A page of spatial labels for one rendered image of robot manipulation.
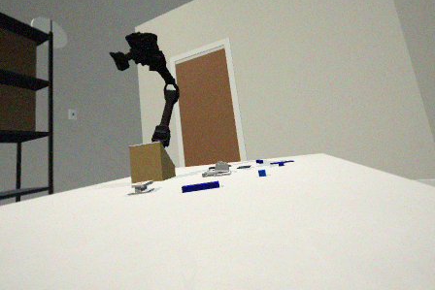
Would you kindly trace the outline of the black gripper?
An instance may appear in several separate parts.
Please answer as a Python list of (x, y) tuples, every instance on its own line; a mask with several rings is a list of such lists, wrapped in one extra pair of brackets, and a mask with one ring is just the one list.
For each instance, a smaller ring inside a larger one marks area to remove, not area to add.
[(141, 40), (130, 40), (130, 43), (135, 46), (130, 52), (124, 54), (123, 52), (109, 52), (110, 56), (114, 59), (118, 70), (125, 70), (129, 68), (128, 61), (133, 59), (135, 64), (141, 63), (142, 66), (152, 63), (152, 56), (159, 52), (159, 47), (155, 38), (148, 35)]

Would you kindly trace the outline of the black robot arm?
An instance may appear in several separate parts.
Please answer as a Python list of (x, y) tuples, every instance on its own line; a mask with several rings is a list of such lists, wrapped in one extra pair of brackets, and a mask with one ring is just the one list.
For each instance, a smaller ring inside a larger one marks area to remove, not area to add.
[[(152, 35), (157, 42), (157, 35), (152, 33), (141, 33), (139, 31), (125, 36), (127, 43), (131, 47), (129, 50), (135, 48), (135, 46), (133, 46), (130, 43), (130, 40), (141, 40), (142, 38), (148, 35)], [(170, 136), (169, 123), (170, 123), (173, 107), (178, 102), (178, 99), (180, 97), (180, 91), (178, 86), (176, 85), (175, 79), (172, 77), (172, 75), (170, 74), (170, 72), (166, 67), (166, 59), (162, 50), (160, 50), (158, 53), (152, 56), (152, 63), (149, 64), (148, 66), (150, 66), (150, 71), (158, 72), (159, 75), (165, 80), (165, 86), (163, 90), (164, 90), (164, 98), (166, 103), (161, 118), (161, 122), (159, 125), (155, 126), (155, 130), (151, 138), (151, 141), (153, 143), (161, 142), (163, 147), (165, 148), (165, 146), (169, 146), (170, 143), (171, 136)], [(173, 84), (176, 90), (168, 90), (166, 88), (168, 84)]]

